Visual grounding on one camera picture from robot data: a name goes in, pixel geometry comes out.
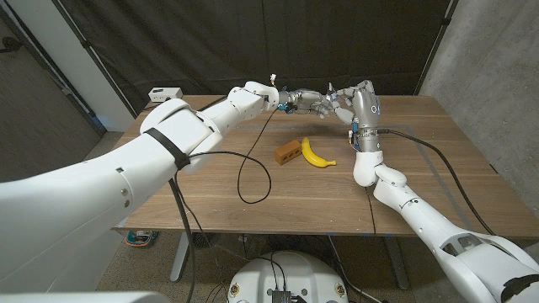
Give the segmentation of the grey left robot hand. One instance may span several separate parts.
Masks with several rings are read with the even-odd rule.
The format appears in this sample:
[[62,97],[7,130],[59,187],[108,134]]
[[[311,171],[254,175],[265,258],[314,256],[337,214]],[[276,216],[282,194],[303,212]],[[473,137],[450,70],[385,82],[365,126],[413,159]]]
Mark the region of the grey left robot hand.
[[297,89],[279,93],[278,110],[287,114],[315,114],[322,119],[334,113],[333,102],[317,91]]

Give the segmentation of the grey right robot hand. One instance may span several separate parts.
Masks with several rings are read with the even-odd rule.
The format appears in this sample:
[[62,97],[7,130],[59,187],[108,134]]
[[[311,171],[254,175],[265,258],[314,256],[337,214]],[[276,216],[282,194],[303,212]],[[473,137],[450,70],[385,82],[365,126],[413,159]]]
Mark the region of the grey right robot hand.
[[365,80],[355,86],[335,90],[328,85],[328,98],[333,102],[339,120],[351,127],[349,141],[357,152],[381,150],[377,127],[381,105],[372,81]]

